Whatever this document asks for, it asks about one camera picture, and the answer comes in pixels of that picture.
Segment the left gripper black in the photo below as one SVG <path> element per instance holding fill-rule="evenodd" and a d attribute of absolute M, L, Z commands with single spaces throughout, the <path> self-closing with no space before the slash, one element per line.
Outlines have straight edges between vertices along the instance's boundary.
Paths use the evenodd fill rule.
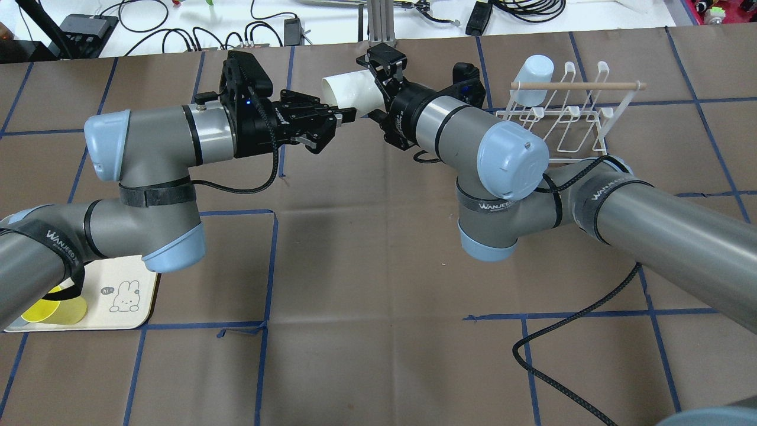
<path fill-rule="evenodd" d="M 273 153 L 276 146 L 303 144 L 322 153 L 335 136 L 338 123 L 352 123 L 363 115 L 357 108 L 337 108 L 313 95 L 282 90 L 279 101 L 249 92 L 234 98 L 235 157 Z"/>

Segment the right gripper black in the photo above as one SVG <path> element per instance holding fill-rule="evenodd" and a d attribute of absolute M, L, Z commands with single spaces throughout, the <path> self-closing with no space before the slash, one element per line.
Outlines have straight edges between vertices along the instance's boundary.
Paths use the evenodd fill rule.
<path fill-rule="evenodd" d="M 378 124 L 389 145 L 403 151 L 417 144 L 416 127 L 420 114 L 438 93 L 419 83 L 404 82 L 390 97 L 386 112 L 378 114 Z"/>

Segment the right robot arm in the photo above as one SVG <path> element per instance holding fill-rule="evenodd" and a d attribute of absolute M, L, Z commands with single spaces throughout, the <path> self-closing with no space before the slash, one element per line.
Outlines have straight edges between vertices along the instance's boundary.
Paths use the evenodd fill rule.
<path fill-rule="evenodd" d="M 401 149 L 419 146 L 457 171 L 458 229 L 471 257 L 499 262 L 513 254 L 524 235 L 574 222 L 592 239 L 635 259 L 626 278 L 597 302 L 513 345 L 523 369 L 602 423 L 613 420 L 533 367 L 521 350 L 606 304 L 641 267 L 755 331 L 754 225 L 660 191 L 614 156 L 549 168 L 549 149 L 540 137 L 471 102 L 482 88 L 478 80 L 440 92 L 389 76 L 376 85 L 386 108 L 370 118 L 387 142 Z"/>

